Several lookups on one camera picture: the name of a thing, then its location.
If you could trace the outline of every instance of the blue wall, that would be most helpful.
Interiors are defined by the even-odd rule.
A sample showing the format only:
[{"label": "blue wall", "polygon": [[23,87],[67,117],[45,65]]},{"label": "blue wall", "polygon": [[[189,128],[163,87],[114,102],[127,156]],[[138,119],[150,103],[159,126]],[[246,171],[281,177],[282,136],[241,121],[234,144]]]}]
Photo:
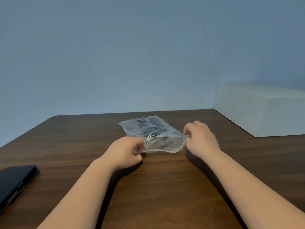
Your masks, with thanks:
[{"label": "blue wall", "polygon": [[213,108],[305,89],[303,0],[0,0],[0,146],[54,115]]}]

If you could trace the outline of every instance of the bare skin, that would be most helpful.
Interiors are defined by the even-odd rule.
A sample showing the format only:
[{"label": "bare skin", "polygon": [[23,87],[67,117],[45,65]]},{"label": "bare skin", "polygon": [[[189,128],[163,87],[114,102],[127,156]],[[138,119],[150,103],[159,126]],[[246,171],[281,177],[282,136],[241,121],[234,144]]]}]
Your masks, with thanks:
[{"label": "bare skin", "polygon": [[[223,153],[206,124],[187,123],[183,133],[191,134],[187,148],[210,166],[249,229],[305,228],[305,214]],[[141,162],[133,153],[136,146],[138,152],[144,149],[143,143],[134,137],[113,142],[38,228],[95,228],[111,175]]]}]

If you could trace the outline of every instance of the table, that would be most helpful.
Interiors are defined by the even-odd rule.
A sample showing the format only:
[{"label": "table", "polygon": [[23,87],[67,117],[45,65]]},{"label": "table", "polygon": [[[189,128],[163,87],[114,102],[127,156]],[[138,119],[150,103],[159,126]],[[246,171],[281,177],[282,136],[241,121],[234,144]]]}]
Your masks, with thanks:
[{"label": "table", "polygon": [[[41,171],[0,215],[0,228],[36,228],[89,164],[125,136],[118,122],[150,115],[180,131],[187,122],[207,123],[225,153],[305,211],[305,135],[254,138],[215,110],[65,115],[0,148],[1,169],[36,164]],[[185,149],[147,154],[139,167],[114,173],[97,228],[242,228],[207,169]]]}]

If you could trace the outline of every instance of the resealable bag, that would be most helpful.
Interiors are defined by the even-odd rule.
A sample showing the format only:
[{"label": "resealable bag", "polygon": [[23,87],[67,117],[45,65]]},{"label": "resealable bag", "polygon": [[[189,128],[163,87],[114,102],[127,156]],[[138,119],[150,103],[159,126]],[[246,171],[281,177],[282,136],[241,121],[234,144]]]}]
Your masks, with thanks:
[{"label": "resealable bag", "polygon": [[176,153],[186,145],[188,135],[174,129],[158,116],[142,117],[119,123],[127,136],[142,137],[145,150],[141,152],[165,151]]}]

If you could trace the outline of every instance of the box top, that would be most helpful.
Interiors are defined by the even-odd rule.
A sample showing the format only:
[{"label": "box top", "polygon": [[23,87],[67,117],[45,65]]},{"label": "box top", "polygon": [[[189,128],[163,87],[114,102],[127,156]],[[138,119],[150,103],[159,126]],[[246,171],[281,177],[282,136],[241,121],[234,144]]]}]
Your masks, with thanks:
[{"label": "box top", "polygon": [[296,90],[292,88],[277,87],[269,84],[262,84],[256,82],[237,82],[237,83],[222,83],[221,85],[232,87],[268,99],[305,98],[305,91]]}]

